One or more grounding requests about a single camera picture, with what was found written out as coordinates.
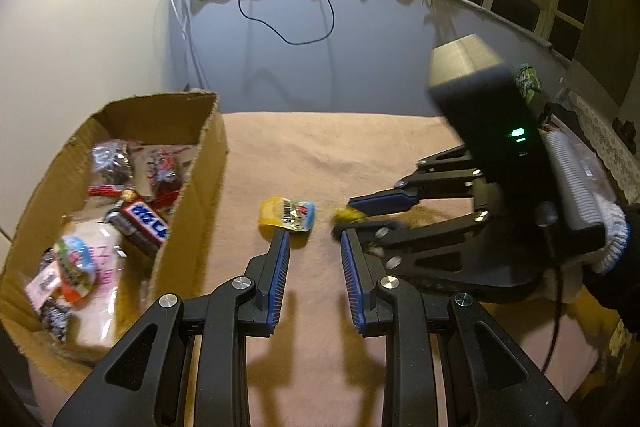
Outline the white knit gloved hand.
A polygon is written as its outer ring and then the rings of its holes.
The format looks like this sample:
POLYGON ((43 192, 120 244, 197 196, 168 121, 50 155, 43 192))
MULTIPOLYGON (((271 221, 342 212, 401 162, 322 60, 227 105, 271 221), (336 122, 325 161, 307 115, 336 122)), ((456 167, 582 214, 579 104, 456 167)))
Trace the white knit gloved hand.
POLYGON ((596 154, 560 130, 542 136, 560 194, 569 265, 598 275, 623 257, 630 226, 596 154))

